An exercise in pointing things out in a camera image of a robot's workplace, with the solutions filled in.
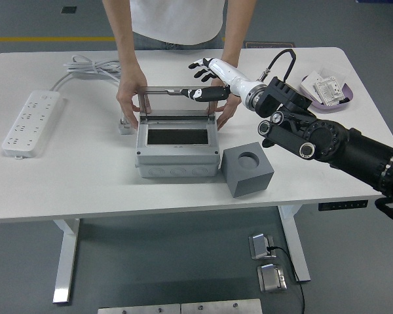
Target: black cable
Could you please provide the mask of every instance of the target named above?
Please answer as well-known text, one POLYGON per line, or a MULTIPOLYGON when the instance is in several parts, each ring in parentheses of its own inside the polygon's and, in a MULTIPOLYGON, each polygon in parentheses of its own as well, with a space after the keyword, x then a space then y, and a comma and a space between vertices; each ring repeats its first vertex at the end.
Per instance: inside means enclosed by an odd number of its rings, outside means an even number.
POLYGON ((279 54, 277 54, 277 55, 275 56, 275 58, 271 61, 271 64, 268 66, 268 69, 271 70, 271 67, 274 65, 275 61, 276 61, 280 56, 282 56, 283 54, 285 54, 286 52, 288 52, 288 53, 291 54, 292 61, 291 61, 291 63, 290 63, 290 66, 289 66, 288 69, 287 69, 287 72, 286 72, 286 74, 285 74, 285 76, 284 76, 284 79, 282 80, 284 83, 286 82, 286 80, 287 80, 288 76, 290 75, 291 70, 293 69, 293 66, 294 66, 294 64, 295 64, 296 55, 295 55, 294 50, 292 50, 292 49, 284 49, 283 51, 281 51, 279 54))
POLYGON ((288 257, 288 260, 290 261, 291 269, 292 269, 292 271, 294 272, 295 279, 296 279, 296 280, 298 281, 298 283, 299 283, 300 291, 301 291, 301 296, 303 297, 303 309, 302 309, 302 314, 304 314, 304 310, 305 310, 305 307, 306 307, 306 301, 305 301, 305 299, 304 299, 303 286, 301 285, 299 276, 297 275, 297 272, 295 271, 295 267, 294 267, 293 261, 292 261, 290 255, 287 253, 287 251, 284 250, 283 248, 281 248, 281 247, 267 247, 267 250, 268 250, 268 251, 275 250, 275 249, 279 249, 279 250, 281 250, 282 252, 284 252, 284 253, 287 255, 287 257, 288 257))

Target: white table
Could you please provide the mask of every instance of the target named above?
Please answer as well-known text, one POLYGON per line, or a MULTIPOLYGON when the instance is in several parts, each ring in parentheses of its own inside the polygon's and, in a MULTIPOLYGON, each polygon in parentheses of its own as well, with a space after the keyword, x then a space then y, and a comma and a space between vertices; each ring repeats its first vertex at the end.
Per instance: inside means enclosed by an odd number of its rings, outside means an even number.
MULTIPOLYGON (((257 79, 277 49, 247 49, 239 69, 257 79)), ((348 107, 319 118, 356 128, 365 136, 393 147, 384 123, 345 53, 338 48, 296 48, 297 62, 287 80, 299 88, 301 79, 331 62, 351 69, 346 82, 354 92, 348 107)), ((142 179, 134 167, 135 135, 120 135, 121 110, 117 85, 101 80, 70 79, 59 92, 67 100, 43 153, 32 159, 4 156, 1 143, 33 90, 48 90, 63 75, 63 64, 76 52, 0 54, 0 222, 54 220, 64 231, 54 302, 67 302, 79 219, 129 215, 278 206, 300 280, 310 280, 294 222, 302 204, 374 200, 380 193, 327 164, 302 160, 274 146, 265 153, 274 168, 267 190, 232 198, 222 174, 209 178, 142 179)), ((79 52, 93 60, 116 58, 112 52, 79 52)), ((149 86, 195 86, 187 66, 200 58, 219 58, 220 50, 137 52, 149 86)), ((281 57, 272 73, 282 78, 290 57, 281 57)), ((239 106, 219 132, 220 149, 261 142, 255 113, 239 106)))

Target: floor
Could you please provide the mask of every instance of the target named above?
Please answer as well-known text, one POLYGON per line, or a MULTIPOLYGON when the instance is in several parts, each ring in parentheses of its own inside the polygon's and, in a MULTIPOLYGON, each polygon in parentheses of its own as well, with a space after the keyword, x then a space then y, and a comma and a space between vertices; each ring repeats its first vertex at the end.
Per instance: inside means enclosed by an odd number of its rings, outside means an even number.
MULTIPOLYGON (((53 36, 111 36, 100 1, 0 0, 0 37, 53 36), (64 5, 76 5, 76 14, 60 14, 64 5)), ((259 0, 246 39, 343 49, 393 133, 393 4, 259 0)), ((0 53, 113 49, 0 42, 0 53)), ((373 204, 332 212, 305 205, 296 223, 312 278, 303 285, 306 313, 393 313, 393 221, 373 204)), ((300 313, 299 287, 279 253, 289 289, 260 293, 260 263, 248 246, 258 232, 285 246, 277 208, 84 219, 71 301, 54 305, 61 231, 50 221, 0 224, 0 313, 246 298, 260 298, 264 314, 300 313)))

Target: person's arm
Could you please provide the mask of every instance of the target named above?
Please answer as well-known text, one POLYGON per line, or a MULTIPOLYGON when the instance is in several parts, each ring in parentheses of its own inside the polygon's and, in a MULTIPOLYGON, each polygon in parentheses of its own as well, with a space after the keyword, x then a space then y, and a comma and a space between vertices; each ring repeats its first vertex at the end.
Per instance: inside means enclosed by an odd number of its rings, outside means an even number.
POLYGON ((121 65, 121 81, 117 100, 125 117, 132 127, 137 129, 138 121, 133 111, 140 111, 140 108, 132 103, 132 97, 137 94, 137 89, 140 86, 147 86, 147 79, 138 64, 134 51, 130 1, 102 0, 102 2, 115 36, 121 65))
MULTIPOLYGON (((225 42, 221 59, 235 67, 238 65, 243 40, 248 31, 256 0, 228 0, 227 19, 225 24, 225 42)), ((212 85, 222 85, 218 78, 213 80, 212 85)), ((226 104, 216 111, 223 113, 217 119, 218 129, 230 119, 237 110, 240 98, 230 95, 226 104)))
POLYGON ((237 67, 256 0, 228 0, 225 42, 221 59, 237 67))

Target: human hand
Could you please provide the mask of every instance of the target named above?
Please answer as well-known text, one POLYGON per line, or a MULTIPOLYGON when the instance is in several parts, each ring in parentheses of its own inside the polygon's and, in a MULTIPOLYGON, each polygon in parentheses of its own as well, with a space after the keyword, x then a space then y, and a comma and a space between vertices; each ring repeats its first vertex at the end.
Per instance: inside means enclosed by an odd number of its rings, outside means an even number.
POLYGON ((147 86, 147 79, 138 64, 128 66, 127 71, 121 71, 117 101, 134 129, 138 129, 138 121, 134 112, 139 112, 140 108, 133 104, 132 97, 137 94, 138 88, 142 86, 147 86))
MULTIPOLYGON (((212 80, 211 86, 224 86, 224 83, 219 78, 215 78, 212 80)), ((230 96, 227 98, 224 106, 217 108, 218 101, 210 102, 210 111, 212 109, 215 109, 216 112, 222 112, 221 115, 217 119, 217 129, 218 130, 220 130, 224 126, 224 124, 232 116, 234 116, 234 113, 237 110, 237 106, 241 102, 242 101, 241 101, 240 97, 237 97, 233 94, 230 94, 230 96)))

